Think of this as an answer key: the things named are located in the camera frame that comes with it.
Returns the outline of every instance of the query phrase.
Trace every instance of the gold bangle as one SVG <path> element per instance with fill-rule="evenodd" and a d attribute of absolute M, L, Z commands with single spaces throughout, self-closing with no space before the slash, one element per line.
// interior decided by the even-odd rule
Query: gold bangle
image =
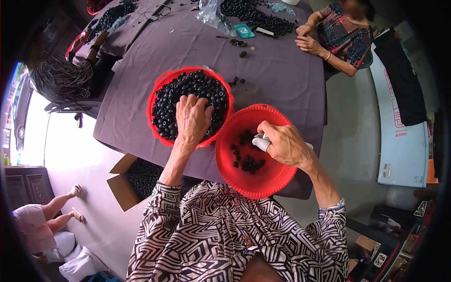
<path fill-rule="evenodd" d="M 325 61 L 327 61 L 330 57 L 331 57 L 332 52 L 329 51 L 329 56 L 327 56 L 327 58 L 325 59 Z"/>

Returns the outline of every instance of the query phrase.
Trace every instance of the white slipper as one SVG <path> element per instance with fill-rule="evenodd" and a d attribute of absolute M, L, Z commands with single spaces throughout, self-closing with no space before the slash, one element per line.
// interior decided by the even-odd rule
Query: white slipper
<path fill-rule="evenodd" d="M 76 208 L 72 208 L 72 210 L 75 211 L 75 219 L 81 223 L 84 223 L 84 216 Z"/>
<path fill-rule="evenodd" d="M 74 196 L 79 196 L 82 193 L 83 189 L 80 184 L 75 183 L 70 190 L 70 193 Z"/>

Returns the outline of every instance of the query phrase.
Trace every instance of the white bag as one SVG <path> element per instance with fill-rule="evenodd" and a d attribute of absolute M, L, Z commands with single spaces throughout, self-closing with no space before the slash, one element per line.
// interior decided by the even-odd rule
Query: white bag
<path fill-rule="evenodd" d="M 70 232 L 58 232 L 54 236 L 56 241 L 56 249 L 63 256 L 69 255 L 75 248 L 75 235 Z"/>
<path fill-rule="evenodd" d="M 75 247 L 75 249 L 72 251 L 72 253 L 70 253 L 68 256 L 66 256 L 64 258 L 64 262 L 69 262 L 71 260 L 73 260 L 74 258 L 78 257 L 78 255 L 82 252 L 82 247 L 80 246 L 80 244 L 77 244 L 77 246 Z"/>
<path fill-rule="evenodd" d="M 109 269 L 88 248 L 83 247 L 78 257 L 59 267 L 61 275 L 69 282 L 79 282 L 89 275 Z"/>
<path fill-rule="evenodd" d="M 75 247 L 75 235 L 73 233 L 66 231 L 58 232 L 55 234 L 54 239 L 56 246 L 42 252 L 47 257 L 48 264 L 65 262 L 64 257 L 70 254 Z"/>

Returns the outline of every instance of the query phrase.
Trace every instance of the eyeglasses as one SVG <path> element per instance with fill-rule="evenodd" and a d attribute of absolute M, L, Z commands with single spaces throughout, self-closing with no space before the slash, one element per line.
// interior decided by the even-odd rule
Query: eyeglasses
<path fill-rule="evenodd" d="M 156 15 L 152 15 L 149 18 L 146 17 L 146 13 L 150 13 L 150 12 L 144 12 L 144 17 L 146 19 L 150 20 L 150 22 L 155 22 L 156 20 L 158 20 L 160 18 L 160 16 L 162 16 L 162 17 L 167 16 L 170 13 L 170 7 L 165 4 L 157 5 L 157 9 L 154 13 L 158 13 L 158 12 L 160 12 L 160 13 L 156 14 Z"/>

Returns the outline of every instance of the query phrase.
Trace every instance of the purple tablecloth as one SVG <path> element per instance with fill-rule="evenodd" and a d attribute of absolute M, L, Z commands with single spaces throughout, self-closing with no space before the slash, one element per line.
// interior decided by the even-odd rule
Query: purple tablecloth
<path fill-rule="evenodd" d="M 94 16 L 94 18 L 92 18 L 91 21 L 100 19 L 109 8 L 119 5 L 119 1 L 120 0 L 113 0 L 108 3 L 97 15 Z M 130 16 L 128 22 L 108 35 L 107 41 L 100 47 L 99 56 L 102 56 L 103 54 L 110 54 L 113 56 L 124 57 L 127 52 L 128 45 L 132 42 L 135 35 L 147 21 L 147 18 L 149 18 L 156 10 L 156 6 L 162 2 L 163 0 L 138 1 L 138 7 L 136 10 L 133 13 L 128 14 Z M 80 65 L 86 59 L 89 55 L 89 48 L 94 43 L 94 40 L 95 39 L 90 41 L 88 44 L 83 45 L 77 53 L 75 53 L 73 60 L 75 65 Z"/>
<path fill-rule="evenodd" d="M 100 108 L 94 137 L 123 152 L 166 165 L 171 148 L 156 140 L 147 125 L 147 98 L 160 74 L 184 66 L 207 65 L 226 81 L 235 76 L 246 79 L 245 84 L 232 87 L 235 111 L 255 103 L 274 106 L 319 156 L 325 97 L 322 59 L 301 51 L 294 42 L 295 32 L 277 40 L 261 34 L 246 39 L 255 51 L 232 46 L 215 38 L 223 34 L 198 21 L 197 12 L 189 11 L 190 5 L 176 3 L 171 7 L 171 14 L 144 29 L 121 61 Z M 309 5 L 300 2 L 293 8 L 299 23 L 305 23 L 311 14 Z M 288 13 L 277 15 L 294 21 Z M 248 55 L 239 58 L 244 50 Z M 215 163 L 214 143 L 193 153 L 184 174 L 224 183 Z M 308 199 L 311 190 L 310 179 L 298 170 L 277 195 Z"/>

